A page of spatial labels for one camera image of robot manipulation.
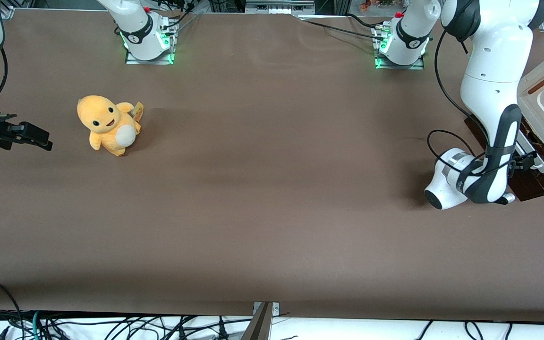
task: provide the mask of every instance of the gray bracket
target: gray bracket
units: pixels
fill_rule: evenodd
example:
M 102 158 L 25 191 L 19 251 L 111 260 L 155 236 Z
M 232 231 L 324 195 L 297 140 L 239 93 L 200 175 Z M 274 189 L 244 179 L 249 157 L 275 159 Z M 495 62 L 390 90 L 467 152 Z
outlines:
M 279 303 L 254 303 L 255 315 L 240 340 L 269 340 L 272 317 L 281 311 Z
M 261 306 L 262 303 L 253 303 L 253 315 L 257 313 L 257 308 Z M 279 316 L 281 314 L 281 304 L 280 303 L 272 303 L 272 316 Z

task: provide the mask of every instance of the white floor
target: white floor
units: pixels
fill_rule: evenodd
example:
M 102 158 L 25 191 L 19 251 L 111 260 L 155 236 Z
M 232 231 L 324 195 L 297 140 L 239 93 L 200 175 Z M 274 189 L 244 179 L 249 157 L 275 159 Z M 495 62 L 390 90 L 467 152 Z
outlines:
M 244 316 L 227 316 L 224 320 L 242 319 Z M 122 318 L 106 319 L 68 319 L 78 323 L 95 323 L 102 321 L 121 321 Z M 164 323 L 166 327 L 172 328 L 179 317 L 166 317 Z M 217 316 L 199 316 L 188 322 L 185 327 L 199 327 L 203 325 L 212 325 L 218 323 Z M 415 340 L 427 321 L 400 321 L 400 320 L 354 320 L 354 319 L 313 319 L 313 318 L 274 318 L 272 322 L 272 333 L 270 340 L 286 340 L 297 336 L 296 340 Z M 8 323 L 0 321 L 0 333 L 7 327 Z M 248 323 L 229 323 L 225 326 L 228 334 L 234 334 L 244 331 Z M 477 323 L 484 340 L 503 340 L 507 331 L 507 325 L 504 323 Z M 67 337 L 70 340 L 103 340 L 114 324 L 104 325 L 61 325 Z M 148 329 L 157 331 L 138 331 L 131 340 L 157 340 L 162 336 L 162 329 L 147 325 Z M 471 332 L 477 336 L 473 327 Z M 15 340 L 21 337 L 21 331 L 11 327 L 6 336 L 6 340 Z M 200 331 L 190 336 L 191 340 L 210 340 L 216 335 L 211 330 Z M 122 340 L 127 337 L 127 330 L 123 331 L 117 337 Z M 172 340 L 178 340 L 179 336 L 175 334 Z M 464 323 L 435 321 L 425 334 L 423 340 L 468 340 Z M 544 340 L 544 325 L 515 324 L 513 326 L 509 340 Z

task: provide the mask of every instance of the cable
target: cable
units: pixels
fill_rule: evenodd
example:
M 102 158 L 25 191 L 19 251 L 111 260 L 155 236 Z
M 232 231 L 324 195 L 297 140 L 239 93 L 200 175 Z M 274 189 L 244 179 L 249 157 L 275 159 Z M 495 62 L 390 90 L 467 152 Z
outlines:
M 430 320 L 427 325 L 425 325 L 425 327 L 423 327 L 423 331 L 421 331 L 421 334 L 419 335 L 418 338 L 416 338 L 415 340 L 423 340 L 423 337 L 425 336 L 425 332 L 427 332 L 427 329 L 429 329 L 429 326 L 432 325 L 432 322 L 434 322 L 433 320 Z
M 6 55 L 5 55 L 5 52 L 4 52 L 4 49 L 2 48 L 1 49 L 1 52 L 2 52 L 2 56 L 4 56 L 4 60 L 5 60 L 5 65 L 7 65 L 7 59 L 6 59 Z M 9 292 L 9 290 L 7 290 L 7 288 L 5 288 L 2 284 L 0 284 L 0 289 L 4 291 L 4 293 L 6 293 L 6 295 L 9 297 L 9 299 L 11 300 L 11 303 L 14 304 L 14 308 L 16 309 L 16 312 L 18 314 L 18 318 L 20 320 L 20 323 L 22 324 L 22 315 L 20 314 L 20 307 L 18 307 L 18 303 L 16 302 L 16 299 L 14 299 L 14 297 L 11 295 L 11 293 Z M 26 338 L 26 334 L 25 334 L 25 329 L 24 327 L 22 327 L 22 340 L 25 340 Z
M 368 28 L 375 28 L 375 26 L 383 24 L 383 21 L 382 22 L 377 22 L 376 24 L 367 24 L 366 22 L 362 21 L 359 17 L 357 17 L 356 15 L 354 15 L 352 13 L 347 13 L 346 17 L 353 17 L 356 21 L 358 21 L 358 23 L 360 25 L 368 27 Z
M 465 54 L 469 54 L 469 51 L 467 50 L 467 47 L 463 41 L 461 42 L 461 46 L 463 47 L 463 52 L 465 52 Z
M 452 133 L 450 131 L 446 131 L 446 130 L 440 130 L 440 129 L 436 129 L 436 130 L 432 130 L 430 131 L 429 134 L 427 134 L 427 148 L 429 148 L 429 150 L 432 152 L 432 154 L 436 157 L 436 159 L 438 161 L 441 161 L 442 163 L 444 163 L 444 165 L 448 166 L 449 168 L 451 168 L 452 170 L 455 170 L 455 171 L 458 171 L 458 172 L 462 172 L 462 170 L 459 170 L 457 168 L 455 168 L 454 166 L 452 166 L 451 164 L 449 164 L 448 162 L 446 162 L 445 160 L 441 159 L 440 155 L 438 155 L 438 153 L 436 153 L 436 151 L 434 151 L 434 149 L 432 148 L 432 144 L 430 143 L 430 138 L 432 137 L 432 134 L 434 133 L 438 133 L 438 132 L 441 132 L 441 133 L 447 133 L 447 134 L 450 134 L 452 136 L 455 136 L 457 138 L 459 138 L 460 141 L 462 141 L 468 149 L 471 150 L 471 148 L 469 147 L 469 145 L 461 138 L 459 137 L 457 134 L 455 133 Z M 480 157 L 482 157 L 483 155 L 485 155 L 485 153 L 480 153 L 479 155 L 477 155 L 476 157 L 474 157 L 474 159 L 471 160 L 470 164 L 472 162 L 474 162 L 475 160 L 479 159 Z M 480 172 L 471 172 L 470 174 L 468 174 L 468 176 L 475 176 L 475 177 L 481 177 L 481 176 L 484 176 L 485 174 L 490 174 L 491 172 L 495 172 L 497 170 L 499 170 L 500 168 L 503 168 L 504 166 L 510 164 L 512 161 L 507 161 L 499 166 L 496 166 L 495 168 L 492 168 L 490 170 L 486 170 L 488 168 L 488 164 L 486 164 L 486 167 L 481 170 Z
M 7 64 L 7 56 L 6 56 L 6 50 L 4 48 L 1 48 L 1 57 L 4 60 L 4 77 L 1 79 L 0 84 L 0 93 L 4 89 L 4 86 L 6 86 L 6 80 L 7 80 L 7 72 L 8 72 L 8 64 Z
M 472 323 L 473 324 L 473 327 L 476 328 L 476 331 L 477 331 L 477 334 L 480 336 L 479 339 L 476 339 L 473 337 L 473 335 L 471 335 L 471 333 L 469 332 L 469 329 L 467 328 L 467 326 L 469 325 L 469 323 Z M 476 325 L 475 322 L 473 321 L 467 321 L 465 323 L 465 332 L 467 333 L 467 335 L 471 338 L 471 340 L 484 340 L 484 337 L 482 336 L 482 332 L 480 331 L 479 327 Z
M 39 334 L 37 333 L 37 314 L 39 314 L 38 310 L 33 315 L 33 336 L 35 337 L 35 340 L 41 340 L 41 338 L 39 338 Z
M 507 333 L 505 333 L 505 340 L 509 340 L 509 335 L 511 334 L 512 328 L 513 328 L 513 323 L 509 323 L 509 327 L 507 327 Z
M 438 40 L 438 45 L 436 46 L 436 54 L 433 61 L 433 67 L 436 72 L 436 80 L 438 80 L 438 85 L 440 86 L 440 90 L 442 90 L 442 93 L 444 93 L 444 96 L 446 97 L 446 99 L 448 99 L 452 105 L 454 105 L 460 112 L 462 112 L 462 114 L 466 115 L 467 118 L 473 120 L 473 122 L 477 125 L 477 127 L 480 128 L 480 130 L 482 131 L 482 134 L 484 134 L 484 137 L 486 138 L 486 142 L 488 143 L 488 135 L 486 134 L 486 129 L 479 122 L 477 122 L 477 119 L 473 118 L 471 113 L 464 110 L 464 108 L 460 107 L 459 104 L 457 104 L 452 99 L 451 95 L 449 95 L 449 93 L 447 93 L 446 89 L 444 88 L 444 85 L 442 84 L 442 79 L 440 79 L 440 73 L 438 72 L 438 54 L 440 53 L 440 46 L 442 45 L 442 41 L 444 40 L 446 33 L 447 33 L 446 30 L 442 32 L 442 35 L 440 36 L 440 40 Z
M 323 3 L 322 3 L 322 6 L 320 6 L 320 8 L 318 8 L 318 11 L 316 13 L 314 13 L 314 15 L 317 15 L 320 13 L 320 10 L 322 10 L 324 8 L 324 5 L 326 5 L 326 3 L 329 2 L 329 0 L 325 0 Z
M 368 38 L 375 39 L 375 40 L 383 40 L 382 37 L 378 37 L 378 36 L 372 36 L 372 35 L 369 35 L 369 34 L 352 32 L 352 31 L 344 30 L 343 28 L 337 28 L 337 27 L 333 27 L 333 26 L 319 24 L 318 22 L 307 21 L 307 20 L 304 20 L 304 21 L 309 23 L 309 24 L 313 24 L 313 25 L 316 25 L 316 26 L 321 26 L 321 27 L 324 27 L 324 28 L 329 28 L 331 30 L 335 30 L 335 31 L 339 31 L 339 32 L 345 32 L 345 33 L 353 34 L 353 35 L 356 35 L 356 36 L 368 37 Z
M 427 135 L 428 146 L 429 146 L 430 148 L 431 148 L 431 146 L 429 145 L 429 137 L 430 137 L 432 134 L 434 134 L 434 133 L 445 133 L 445 134 L 449 134 L 449 135 L 451 135 L 451 136 L 453 136 L 453 137 L 458 138 L 463 144 L 465 144 L 465 146 L 466 146 L 467 149 L 469 150 L 469 153 L 470 153 L 471 155 L 473 155 L 473 150 L 471 149 L 471 146 L 469 146 L 469 144 L 467 144 L 467 142 L 466 142 L 463 138 L 461 138 L 461 137 L 460 137 L 458 134 L 456 134 L 456 133 L 452 133 L 452 132 L 450 132 L 450 131 L 442 130 L 442 129 L 432 130 L 432 131 L 430 131 L 430 133 Z

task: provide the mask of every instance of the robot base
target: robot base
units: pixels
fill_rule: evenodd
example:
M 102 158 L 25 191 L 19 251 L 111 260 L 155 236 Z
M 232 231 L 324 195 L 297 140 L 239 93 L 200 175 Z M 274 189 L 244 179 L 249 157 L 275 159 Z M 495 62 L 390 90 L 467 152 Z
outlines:
M 373 48 L 375 49 L 375 67 L 376 68 L 389 68 L 389 69 L 423 69 L 423 56 L 419 57 L 412 65 L 398 65 L 391 62 L 380 49 L 385 47 L 389 34 L 389 22 L 386 21 L 383 24 L 371 28 L 373 36 L 382 37 L 384 40 L 380 41 L 373 39 Z
M 162 25 L 170 26 L 166 30 L 161 30 L 160 41 L 161 45 L 168 47 L 160 56 L 151 60 L 141 60 L 136 58 L 133 54 L 129 52 L 127 48 L 127 42 L 123 39 L 125 43 L 125 49 L 127 50 L 127 55 L 125 56 L 125 64 L 128 65 L 173 65 L 175 59 L 175 48 L 178 44 L 178 31 L 179 24 L 177 24 L 177 19 L 169 19 L 168 17 L 162 17 Z

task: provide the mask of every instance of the black cable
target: black cable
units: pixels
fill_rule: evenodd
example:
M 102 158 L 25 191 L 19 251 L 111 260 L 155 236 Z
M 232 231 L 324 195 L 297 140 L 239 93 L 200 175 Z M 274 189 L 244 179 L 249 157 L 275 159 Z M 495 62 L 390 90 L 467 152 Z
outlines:
M 468 329 L 469 323 L 472 323 L 472 324 L 473 324 L 473 327 L 476 328 L 477 334 L 480 336 L 479 339 L 474 338 L 474 336 L 471 335 L 471 333 L 469 332 L 469 329 Z M 479 327 L 476 325 L 475 322 L 467 321 L 467 322 L 465 323 L 465 332 L 466 332 L 467 335 L 471 338 L 471 340 L 484 340 L 484 337 L 482 336 L 482 332 L 480 331 Z
M 129 333 L 127 333 L 127 340 L 129 340 L 129 338 L 132 337 L 132 335 L 136 334 L 140 329 L 145 329 L 144 327 L 146 325 L 148 325 L 149 323 L 155 321 L 156 319 L 158 319 L 158 316 L 155 316 L 154 318 L 146 321 L 145 323 L 143 323 L 140 327 L 136 328 L 136 329 L 133 329 L 133 330 L 129 330 Z
M 441 133 L 448 133 L 452 136 L 455 136 L 457 138 L 459 138 L 459 140 L 461 140 L 462 142 L 464 142 L 464 140 L 459 137 L 458 135 L 450 132 L 450 131 L 445 131 L 445 130 L 440 130 L 440 129 L 436 129 L 436 130 L 432 130 L 429 134 L 427 134 L 427 148 L 429 148 L 429 150 L 432 152 L 432 154 L 436 157 L 436 159 L 438 161 L 441 161 L 442 163 L 444 163 L 444 165 L 448 166 L 449 168 L 451 168 L 452 170 L 455 170 L 455 171 L 458 171 L 458 172 L 461 172 L 461 170 L 455 168 L 454 166 L 452 166 L 451 164 L 449 164 L 448 162 L 446 162 L 445 160 L 441 159 L 440 158 L 440 155 L 438 155 L 438 153 L 436 153 L 436 151 L 434 151 L 434 149 L 432 148 L 432 144 L 430 143 L 430 138 L 432 137 L 432 134 L 434 133 L 438 133 L 438 132 L 441 132 Z M 477 155 L 474 159 L 471 160 L 471 162 L 474 162 L 475 160 L 479 159 L 480 157 L 482 157 L 485 153 L 480 153 L 479 155 Z M 494 171 L 497 171 L 499 170 L 500 168 L 503 168 L 504 166 L 510 164 L 512 161 L 507 161 L 499 166 L 496 166 L 496 168 L 492 168 L 490 170 L 486 170 L 486 168 L 488 168 L 488 164 L 486 164 L 486 167 L 481 170 L 480 172 L 471 172 L 470 174 L 468 174 L 468 176 L 475 176 L 475 177 L 481 177 L 483 176 L 484 174 L 488 174 L 490 172 L 494 172 Z
M 104 337 L 104 340 L 107 340 L 108 337 L 112 334 L 112 332 L 115 331 L 115 329 L 117 329 L 117 327 L 121 326 L 121 323 L 126 323 L 129 321 L 129 318 L 125 318 L 125 320 L 121 321 L 120 323 L 118 323 L 115 327 L 113 327 L 109 332 L 108 334 L 106 334 L 106 336 Z
M 4 86 L 6 86 L 6 80 L 7 80 L 7 72 L 8 72 L 8 64 L 7 64 L 7 56 L 6 56 L 6 50 L 4 48 L 1 48 L 1 57 L 4 60 L 4 77 L 1 79 L 0 84 L 0 93 L 4 89 Z
M 511 334 L 512 328 L 513 328 L 513 323 L 509 323 L 509 327 L 507 327 L 507 333 L 505 333 L 505 340 L 509 340 L 509 335 Z
M 324 27 L 324 28 L 329 28 L 331 30 L 335 30 L 335 31 L 339 31 L 339 32 L 345 32 L 345 33 L 353 34 L 353 35 L 356 35 L 356 36 L 368 37 L 368 38 L 375 39 L 375 40 L 383 40 L 382 37 L 378 37 L 378 36 L 372 36 L 372 35 L 369 35 L 369 34 L 352 32 L 352 31 L 344 30 L 343 28 L 337 28 L 337 27 L 333 27 L 333 26 L 319 24 L 318 22 L 307 21 L 307 20 L 304 20 L 304 21 L 309 23 L 309 24 L 313 24 L 313 25 L 316 25 L 316 26 L 321 26 L 321 27 Z
M 171 337 L 173 336 L 173 334 L 175 334 L 175 332 L 177 332 L 177 330 L 182 327 L 185 323 L 187 323 L 188 321 L 192 320 L 196 318 L 196 316 L 187 316 L 186 319 L 184 319 L 184 317 L 182 316 L 179 320 L 179 323 L 177 325 L 175 325 L 175 327 L 173 327 L 173 329 L 168 333 L 166 334 L 164 337 L 163 337 L 163 340 L 169 340 L 171 339 Z
M 430 131 L 430 133 L 427 135 L 427 142 L 428 142 L 428 146 L 429 146 L 429 137 L 434 134 L 434 133 L 445 133 L 445 134 L 449 134 L 455 138 L 458 138 L 463 144 L 465 144 L 465 146 L 467 147 L 467 149 L 469 150 L 469 153 L 471 155 L 473 155 L 473 150 L 471 149 L 471 146 L 469 146 L 469 144 L 467 144 L 467 142 L 461 138 L 458 134 L 456 133 L 452 133 L 450 131 L 447 131 L 447 130 L 442 130 L 442 129 L 436 129 L 436 130 L 432 130 Z
M 43 338 L 46 340 L 52 340 L 50 332 L 47 331 L 47 327 L 43 327 L 43 325 L 41 325 L 41 321 L 39 320 L 37 320 L 37 329 L 39 329 L 40 334 L 43 334 Z
M 446 30 L 442 32 L 442 35 L 440 36 L 440 40 L 438 40 L 438 45 L 436 46 L 436 55 L 433 61 L 433 67 L 436 72 L 436 80 L 438 80 L 438 85 L 440 86 L 440 90 L 442 90 L 442 93 L 444 93 L 444 96 L 446 97 L 446 99 L 448 99 L 450 103 L 454 105 L 460 112 L 462 112 L 462 114 L 464 114 L 467 118 L 473 120 L 473 122 L 477 125 L 477 127 L 480 128 L 480 130 L 482 131 L 482 134 L 484 134 L 484 137 L 486 138 L 486 142 L 488 143 L 488 135 L 486 134 L 486 129 L 479 122 L 477 122 L 477 119 L 475 119 L 471 115 L 470 112 L 467 112 L 466 110 L 464 110 L 464 108 L 460 107 L 459 104 L 457 104 L 452 99 L 451 95 L 449 95 L 449 93 L 447 93 L 446 89 L 444 88 L 444 85 L 442 84 L 442 79 L 440 79 L 440 72 L 438 71 L 438 54 L 440 53 L 440 46 L 442 45 L 442 41 L 444 40 L 444 36 L 446 35 L 446 33 L 447 33 Z
M 2 82 L 2 86 L 0 86 L 0 89 L 3 88 L 3 84 L 6 83 L 5 79 L 7 78 L 7 58 L 6 58 L 6 54 L 4 52 L 4 49 L 2 48 L 1 49 L 1 52 L 2 52 L 2 56 L 4 58 L 4 63 L 6 65 L 6 73 L 4 75 L 4 81 Z M 4 293 L 6 293 L 6 295 L 9 297 L 9 299 L 11 300 L 11 303 L 14 304 L 14 308 L 16 309 L 16 313 L 18 315 L 18 318 L 20 320 L 20 323 L 22 325 L 22 315 L 20 313 L 20 307 L 18 307 L 18 303 L 16 302 L 16 299 L 14 299 L 14 297 L 11 295 L 11 293 L 9 292 L 9 290 L 7 290 L 7 288 L 5 288 L 2 284 L 0 284 L 0 289 L 4 291 Z M 25 329 L 24 327 L 22 327 L 22 339 L 24 340 L 24 338 L 26 338 L 26 334 L 25 334 Z
M 465 54 L 469 54 L 469 51 L 467 50 L 467 47 L 463 41 L 461 42 L 461 46 L 463 47 L 463 52 L 465 52 Z
M 248 321 L 251 321 L 251 319 L 230 320 L 230 321 L 224 321 L 224 323 L 225 324 L 229 324 L 229 323 L 246 323 Z M 194 331 L 191 331 L 190 333 L 186 334 L 186 336 L 183 336 L 183 337 L 179 338 L 178 340 L 186 340 L 190 335 L 192 335 L 194 333 L 197 333 L 197 332 L 205 331 L 205 329 L 212 329 L 213 330 L 213 327 L 215 327 L 218 324 L 219 323 L 214 323 L 212 325 L 207 325 L 207 326 L 203 326 L 203 327 L 194 327 L 194 328 L 186 327 L 186 328 L 184 328 L 184 330 L 188 330 L 188 331 L 194 330 Z
M 359 17 L 357 17 L 356 15 L 354 15 L 352 13 L 347 13 L 346 17 L 353 17 L 356 21 L 358 21 L 358 23 L 360 25 L 368 27 L 368 28 L 375 28 L 375 26 L 383 24 L 383 21 L 382 22 L 377 22 L 376 24 L 367 24 L 366 22 L 362 21 Z
M 425 327 L 423 327 L 423 331 L 421 331 L 421 334 L 419 334 L 419 337 L 415 340 L 423 340 L 423 337 L 425 336 L 425 332 L 427 332 L 427 329 L 429 329 L 429 326 L 432 325 L 433 320 L 430 320 Z

